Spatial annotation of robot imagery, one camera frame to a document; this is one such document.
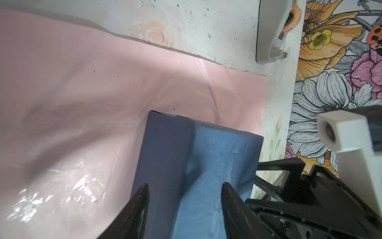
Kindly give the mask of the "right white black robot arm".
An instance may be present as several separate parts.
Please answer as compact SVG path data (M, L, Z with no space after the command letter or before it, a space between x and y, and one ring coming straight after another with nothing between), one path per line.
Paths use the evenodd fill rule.
M258 164L285 173L275 186L256 177L266 193L248 199L257 239L379 239L382 236L382 108L322 113L318 135L336 156L338 175L315 165L304 174L301 157Z

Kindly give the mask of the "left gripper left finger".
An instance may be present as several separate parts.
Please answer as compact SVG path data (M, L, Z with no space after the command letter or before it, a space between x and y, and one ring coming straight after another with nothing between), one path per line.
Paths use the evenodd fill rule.
M142 184L129 202L98 236L99 239L143 239L148 215L150 192L148 184Z

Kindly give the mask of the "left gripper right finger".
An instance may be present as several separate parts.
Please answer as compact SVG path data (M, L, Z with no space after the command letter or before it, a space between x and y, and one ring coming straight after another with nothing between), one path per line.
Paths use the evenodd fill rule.
M221 189L221 204L228 239L269 239L269 231L228 182Z

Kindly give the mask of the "dark blue gift box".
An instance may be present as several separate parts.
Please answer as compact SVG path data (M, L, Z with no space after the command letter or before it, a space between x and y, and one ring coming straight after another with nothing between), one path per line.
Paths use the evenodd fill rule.
M148 184L147 239L223 239L225 182L250 196L263 137L182 116L148 115L133 192Z

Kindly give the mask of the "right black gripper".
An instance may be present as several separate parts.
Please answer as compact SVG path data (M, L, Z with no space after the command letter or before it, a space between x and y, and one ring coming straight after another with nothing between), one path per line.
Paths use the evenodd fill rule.
M313 166L303 174L300 158L260 162L259 171L286 173L275 186L255 177L262 200L246 205L259 220L262 239L380 239L382 219L327 168Z

